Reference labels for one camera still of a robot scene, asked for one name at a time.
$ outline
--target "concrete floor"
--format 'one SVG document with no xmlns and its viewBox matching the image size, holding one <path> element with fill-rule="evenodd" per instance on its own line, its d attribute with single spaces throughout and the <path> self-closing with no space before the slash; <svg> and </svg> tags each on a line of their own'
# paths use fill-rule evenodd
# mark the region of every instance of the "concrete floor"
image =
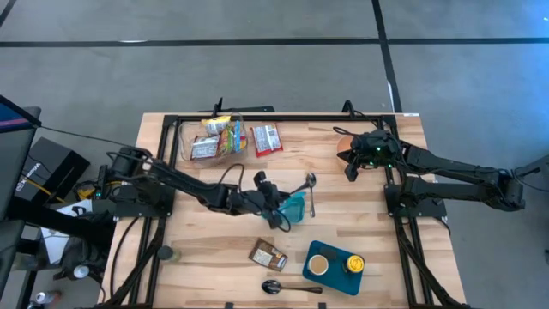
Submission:
<svg viewBox="0 0 549 309">
<path fill-rule="evenodd" d="M 0 0 L 2 8 L 8 0 Z M 543 0 L 382 0 L 393 38 L 549 37 Z M 376 38 L 370 1 L 355 0 L 17 0 L 0 41 Z M 421 114 L 437 155 L 518 167 L 549 154 L 549 45 L 392 45 L 404 112 Z M 280 112 L 392 111 L 378 45 L 135 48 L 0 48 L 0 92 L 41 106 L 61 130 L 133 143 L 144 112 L 193 112 L 225 97 L 227 107 L 272 105 Z M 92 163 L 115 147 L 46 136 Z M 544 186 L 542 179 L 528 179 Z M 452 242 L 468 303 L 536 308 L 549 303 L 549 208 L 526 188 L 527 208 L 503 213 L 447 202 Z M 92 281 L 54 282 L 58 309 L 91 306 Z M 10 279 L 17 281 L 17 274 Z M 0 308 L 12 308 L 4 293 Z"/>
</svg>

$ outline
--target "spoon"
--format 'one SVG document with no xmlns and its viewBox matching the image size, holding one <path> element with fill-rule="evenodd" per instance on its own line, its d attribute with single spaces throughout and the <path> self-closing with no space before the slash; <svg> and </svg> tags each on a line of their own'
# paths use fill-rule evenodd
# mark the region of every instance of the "spoon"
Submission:
<svg viewBox="0 0 549 309">
<path fill-rule="evenodd" d="M 323 289 L 321 287 L 313 287 L 313 288 L 285 288 L 282 287 L 281 283 L 276 280 L 267 280 L 264 283 L 262 283 L 261 288 L 263 291 L 269 293 L 269 294 L 278 294 L 281 292 L 281 290 L 284 289 L 292 289 L 292 290 L 298 290 L 298 291 L 305 291 L 305 292 L 311 292 L 316 294 L 322 294 Z"/>
<path fill-rule="evenodd" d="M 309 215 L 311 215 L 311 218 L 315 217 L 315 203 L 312 200 L 312 187 L 314 187 L 317 184 L 317 177 L 315 177 L 314 173 L 308 173 L 307 177 L 305 178 L 305 181 L 309 185 L 309 188 L 311 189 L 311 212 Z"/>
</svg>

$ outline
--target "blue plate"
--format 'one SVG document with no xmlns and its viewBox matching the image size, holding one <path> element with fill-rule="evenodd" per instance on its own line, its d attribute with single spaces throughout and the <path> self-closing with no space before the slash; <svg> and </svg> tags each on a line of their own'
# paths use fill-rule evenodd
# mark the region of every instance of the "blue plate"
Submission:
<svg viewBox="0 0 549 309">
<path fill-rule="evenodd" d="M 335 252 L 333 259 L 328 259 L 328 270 L 324 275 L 313 275 L 307 268 L 309 259 L 320 254 L 321 250 L 331 250 Z M 362 280 L 362 271 L 359 273 L 346 272 L 344 270 L 347 259 L 354 255 L 354 253 L 344 251 L 342 249 L 326 245 L 320 241 L 313 241 L 309 246 L 309 252 L 307 252 L 307 259 L 305 265 L 303 265 L 303 277 L 314 282 L 318 282 L 327 287 L 334 288 L 349 295 L 356 295 L 360 290 L 360 281 Z"/>
<path fill-rule="evenodd" d="M 300 223 L 305 213 L 305 192 L 297 192 L 288 198 L 278 210 L 286 216 L 290 223 Z"/>
</svg>

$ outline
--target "black box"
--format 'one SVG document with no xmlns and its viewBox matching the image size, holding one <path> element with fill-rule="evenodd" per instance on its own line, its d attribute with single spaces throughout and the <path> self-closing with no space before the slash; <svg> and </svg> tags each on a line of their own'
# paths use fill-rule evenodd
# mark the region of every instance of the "black box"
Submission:
<svg viewBox="0 0 549 309">
<path fill-rule="evenodd" d="M 41 137 L 29 150 L 21 173 L 57 197 L 65 198 L 82 176 L 89 161 L 71 149 Z M 15 196 L 37 206 L 48 202 L 49 196 L 25 179 L 17 183 Z"/>
</svg>

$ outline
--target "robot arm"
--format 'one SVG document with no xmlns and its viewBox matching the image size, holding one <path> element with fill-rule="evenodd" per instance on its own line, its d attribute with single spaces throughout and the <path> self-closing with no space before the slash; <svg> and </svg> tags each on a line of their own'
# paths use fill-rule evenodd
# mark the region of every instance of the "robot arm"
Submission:
<svg viewBox="0 0 549 309">
<path fill-rule="evenodd" d="M 280 227 L 283 221 L 277 209 L 290 197 L 278 191 L 275 184 L 266 180 L 261 171 L 254 177 L 257 190 L 241 191 L 239 185 L 221 182 L 207 184 L 156 160 L 146 149 L 121 148 L 113 158 L 111 178 L 130 182 L 139 193 L 139 199 L 154 206 L 160 199 L 164 185 L 195 197 L 210 211 L 227 215 L 263 215 L 271 228 Z"/>
<path fill-rule="evenodd" d="M 434 173 L 468 183 L 437 184 L 407 177 L 401 185 L 400 196 L 415 203 L 425 198 L 449 198 L 479 201 L 503 211 L 524 209 L 522 185 L 507 170 L 440 158 L 426 149 L 397 140 L 385 130 L 360 135 L 337 127 L 334 130 L 353 136 L 351 149 L 338 154 L 348 163 L 345 173 L 349 181 L 356 179 L 360 167 L 397 167 L 404 173 Z"/>
</svg>

